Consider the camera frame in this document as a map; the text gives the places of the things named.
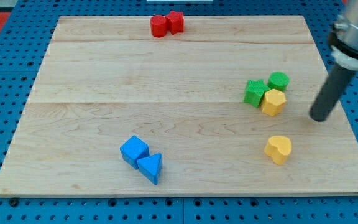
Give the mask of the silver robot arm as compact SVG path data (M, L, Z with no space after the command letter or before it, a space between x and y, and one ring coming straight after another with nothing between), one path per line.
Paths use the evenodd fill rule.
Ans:
M348 1L333 22L328 45L334 65L309 110L318 122L327 120L358 72L358 0Z

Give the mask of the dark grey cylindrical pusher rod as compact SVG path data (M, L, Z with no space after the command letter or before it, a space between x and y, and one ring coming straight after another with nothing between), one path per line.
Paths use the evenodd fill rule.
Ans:
M309 110L310 118L326 121L355 74L356 71L335 63Z

